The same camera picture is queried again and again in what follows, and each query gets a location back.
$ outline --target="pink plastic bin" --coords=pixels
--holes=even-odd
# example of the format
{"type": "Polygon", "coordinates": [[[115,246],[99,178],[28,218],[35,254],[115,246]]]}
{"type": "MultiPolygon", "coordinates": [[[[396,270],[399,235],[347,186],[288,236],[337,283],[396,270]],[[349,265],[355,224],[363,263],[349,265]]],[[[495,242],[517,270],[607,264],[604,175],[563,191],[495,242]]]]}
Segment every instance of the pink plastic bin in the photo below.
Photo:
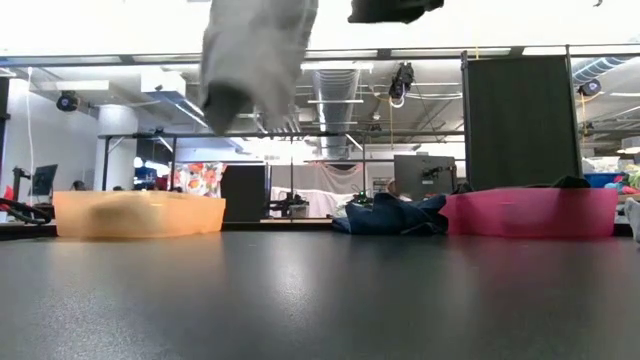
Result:
{"type": "Polygon", "coordinates": [[[527,238],[613,234],[615,189],[496,189],[447,197],[451,235],[527,238]]]}

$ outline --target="computer monitor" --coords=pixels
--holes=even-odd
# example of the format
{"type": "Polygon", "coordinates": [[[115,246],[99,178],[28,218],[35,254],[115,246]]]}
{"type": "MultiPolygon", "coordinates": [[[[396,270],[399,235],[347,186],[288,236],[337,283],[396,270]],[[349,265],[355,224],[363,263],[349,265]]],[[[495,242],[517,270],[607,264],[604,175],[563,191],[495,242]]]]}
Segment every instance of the computer monitor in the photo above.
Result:
{"type": "Polygon", "coordinates": [[[396,191],[418,201],[433,194],[451,194],[456,187],[456,162],[452,157],[395,155],[396,191]]]}
{"type": "Polygon", "coordinates": [[[37,167],[31,179],[31,195],[50,196],[57,170],[58,164],[37,167]]]}

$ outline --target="dark gray table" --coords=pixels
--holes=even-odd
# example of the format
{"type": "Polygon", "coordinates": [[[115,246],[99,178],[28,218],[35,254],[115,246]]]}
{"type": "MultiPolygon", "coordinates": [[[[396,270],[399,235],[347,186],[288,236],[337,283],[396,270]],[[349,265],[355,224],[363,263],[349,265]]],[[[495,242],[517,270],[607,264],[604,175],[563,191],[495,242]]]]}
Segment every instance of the dark gray table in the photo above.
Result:
{"type": "Polygon", "coordinates": [[[0,243],[0,359],[638,359],[629,240],[0,243]]]}

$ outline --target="dark blue garment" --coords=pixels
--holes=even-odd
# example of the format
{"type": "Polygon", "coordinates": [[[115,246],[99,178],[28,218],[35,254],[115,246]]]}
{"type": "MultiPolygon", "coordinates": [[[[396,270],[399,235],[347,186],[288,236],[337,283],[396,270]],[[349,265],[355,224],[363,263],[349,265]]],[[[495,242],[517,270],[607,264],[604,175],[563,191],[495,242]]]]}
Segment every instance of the dark blue garment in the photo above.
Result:
{"type": "Polygon", "coordinates": [[[390,194],[380,193],[373,198],[372,209],[347,204],[347,217],[333,219],[333,228],[359,235],[445,234],[449,222],[438,212],[446,202],[444,195],[405,202],[390,194]]]}

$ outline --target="black partition panel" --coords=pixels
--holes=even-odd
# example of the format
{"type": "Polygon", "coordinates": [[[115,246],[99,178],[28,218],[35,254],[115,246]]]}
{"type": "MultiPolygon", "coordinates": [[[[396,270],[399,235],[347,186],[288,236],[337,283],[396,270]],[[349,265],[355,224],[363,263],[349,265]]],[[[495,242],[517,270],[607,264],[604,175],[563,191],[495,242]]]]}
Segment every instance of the black partition panel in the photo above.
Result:
{"type": "Polygon", "coordinates": [[[220,181],[225,222],[259,222],[265,214],[264,165],[228,165],[220,181]]]}
{"type": "Polygon", "coordinates": [[[467,60],[467,178],[477,190],[581,176],[566,56],[467,60]]]}
{"type": "Polygon", "coordinates": [[[10,116],[7,113],[9,102],[9,78],[0,77],[0,171],[2,170],[2,160],[4,159],[4,135],[7,120],[10,116]]]}

